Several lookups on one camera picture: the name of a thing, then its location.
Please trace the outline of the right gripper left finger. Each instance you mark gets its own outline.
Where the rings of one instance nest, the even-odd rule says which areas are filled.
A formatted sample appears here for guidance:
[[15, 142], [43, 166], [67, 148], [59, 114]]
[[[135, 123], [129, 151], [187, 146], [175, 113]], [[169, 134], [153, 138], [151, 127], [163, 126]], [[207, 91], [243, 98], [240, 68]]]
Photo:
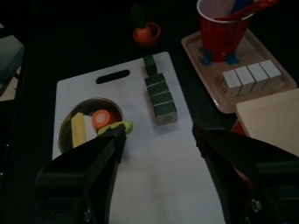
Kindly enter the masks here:
[[108, 224], [123, 125], [57, 156], [35, 180], [32, 224]]

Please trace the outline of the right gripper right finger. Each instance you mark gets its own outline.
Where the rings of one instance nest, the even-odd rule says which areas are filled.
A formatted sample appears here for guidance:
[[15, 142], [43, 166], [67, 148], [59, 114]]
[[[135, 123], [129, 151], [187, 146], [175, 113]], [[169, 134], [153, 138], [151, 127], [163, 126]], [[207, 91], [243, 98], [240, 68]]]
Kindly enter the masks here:
[[205, 122], [192, 134], [225, 224], [299, 224], [299, 157]]

